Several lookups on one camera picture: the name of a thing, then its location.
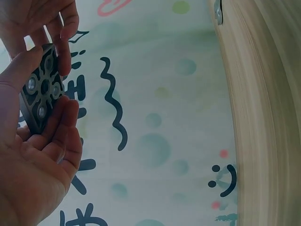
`wooden surface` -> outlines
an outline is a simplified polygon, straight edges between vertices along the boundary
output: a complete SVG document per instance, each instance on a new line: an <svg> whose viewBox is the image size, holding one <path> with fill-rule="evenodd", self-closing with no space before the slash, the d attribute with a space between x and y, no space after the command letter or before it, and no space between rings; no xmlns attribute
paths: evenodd
<svg viewBox="0 0 301 226"><path fill-rule="evenodd" d="M222 0L238 226L301 225L301 1Z"/></svg>

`black drawing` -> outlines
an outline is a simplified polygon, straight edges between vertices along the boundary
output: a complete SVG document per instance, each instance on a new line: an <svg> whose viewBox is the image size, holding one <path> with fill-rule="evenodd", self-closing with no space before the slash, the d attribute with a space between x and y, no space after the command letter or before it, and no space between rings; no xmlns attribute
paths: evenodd
<svg viewBox="0 0 301 226"><path fill-rule="evenodd" d="M220 172L220 170L221 170L221 167L219 165L214 165L212 167L212 171L215 173ZM236 174L236 170L235 170L234 166L228 165L227 170L231 174L231 183L230 183L229 187L220 194L221 197L226 197L227 195L229 195L234 190L234 188L236 187L236 184L237 184L237 174ZM220 181L221 177L222 177L221 175L218 175L216 181L214 181L214 180L209 181L208 186L213 188L213 187L216 187L217 184L222 184L222 185L225 184L225 182Z"/></svg>
<svg viewBox="0 0 301 226"><path fill-rule="evenodd" d="M94 159L85 159L80 161L79 171L87 171L93 170L96 168L96 161ZM76 190L82 195L87 194L87 189L84 184L80 181L80 179L75 175L72 180L72 185L76 188Z"/></svg>
<svg viewBox="0 0 301 226"><path fill-rule="evenodd" d="M118 146L118 151L122 151L125 148L125 146L127 145L127 131L124 128L124 126L120 124L120 121L122 119L122 114L123 114L122 106L112 96L115 86L116 86L116 80L113 75L108 73L110 65L111 65L110 59L107 57L102 57L100 60L105 62L105 67L104 67L104 70L102 71L100 77L103 79L109 80L111 83L110 88L109 88L107 94L105 95L104 99L116 108L117 114L112 123L112 126L114 128L116 128L122 135L122 140L120 142L120 145Z"/></svg>
<svg viewBox="0 0 301 226"><path fill-rule="evenodd" d="M85 214L83 215L82 211L77 208L76 215L77 219L70 220L65 222L65 213L60 211L60 226L85 226L87 224L95 224L98 226L108 226L107 222L104 219L99 217L92 217L93 204L89 203L87 205Z"/></svg>
<svg viewBox="0 0 301 226"><path fill-rule="evenodd" d="M86 34L88 34L89 32L81 32L81 31L77 31L75 35L73 35L70 39L69 42L74 44L76 42L78 42L78 40L80 40L82 37L84 37Z"/></svg>
<svg viewBox="0 0 301 226"><path fill-rule="evenodd" d="M68 82L65 95L67 95L70 99L75 99L75 93L77 93L79 101L83 101L86 98L85 77L82 74L77 77L76 86L74 85L74 81Z"/></svg>
<svg viewBox="0 0 301 226"><path fill-rule="evenodd" d="M77 55L83 55L85 52L86 52L85 50L82 50L80 52L73 52L73 53L71 53L71 58L76 57ZM78 62L73 63L71 65L71 68L76 70L76 69L79 69L80 66L81 66L81 62L78 61Z"/></svg>

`red dot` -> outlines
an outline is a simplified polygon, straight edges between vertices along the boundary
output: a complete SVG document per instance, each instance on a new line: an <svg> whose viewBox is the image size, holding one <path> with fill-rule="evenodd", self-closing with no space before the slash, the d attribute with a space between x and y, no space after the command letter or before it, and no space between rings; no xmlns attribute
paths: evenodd
<svg viewBox="0 0 301 226"><path fill-rule="evenodd" d="M218 201L215 201L211 204L211 208L214 209L214 210L218 210L221 206L221 203L218 202Z"/></svg>
<svg viewBox="0 0 301 226"><path fill-rule="evenodd" d="M228 151L226 149L222 149L220 151L220 157L221 158L226 159L226 158L228 158L228 155L229 155L229 153L228 153Z"/></svg>

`screw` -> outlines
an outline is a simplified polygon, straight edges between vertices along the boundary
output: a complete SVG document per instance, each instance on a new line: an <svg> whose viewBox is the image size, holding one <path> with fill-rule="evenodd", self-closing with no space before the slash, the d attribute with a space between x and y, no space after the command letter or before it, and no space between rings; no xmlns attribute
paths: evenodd
<svg viewBox="0 0 301 226"><path fill-rule="evenodd" d="M29 81L28 81L28 89L29 90L34 90L35 86L36 86L35 79L34 78L29 79Z"/></svg>
<svg viewBox="0 0 301 226"><path fill-rule="evenodd" d="M46 115L46 109L44 107L39 108L39 117L44 118Z"/></svg>

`palm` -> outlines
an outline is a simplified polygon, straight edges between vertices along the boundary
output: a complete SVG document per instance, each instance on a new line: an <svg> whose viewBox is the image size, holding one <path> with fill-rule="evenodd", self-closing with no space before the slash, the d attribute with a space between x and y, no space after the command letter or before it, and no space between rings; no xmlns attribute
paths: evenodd
<svg viewBox="0 0 301 226"><path fill-rule="evenodd" d="M36 46L49 42L44 25L59 55L59 71L65 76L71 69L68 39L79 25L75 0L0 1L0 38L12 58L26 50L24 37L27 35Z"/></svg>
<svg viewBox="0 0 301 226"><path fill-rule="evenodd" d="M10 95L10 109L17 107L16 97ZM31 136L28 128L18 129L12 144L6 145L9 150L0 150L0 188L21 223L38 224L69 190L82 149L75 128L77 112L78 103L62 97L42 135Z"/></svg>

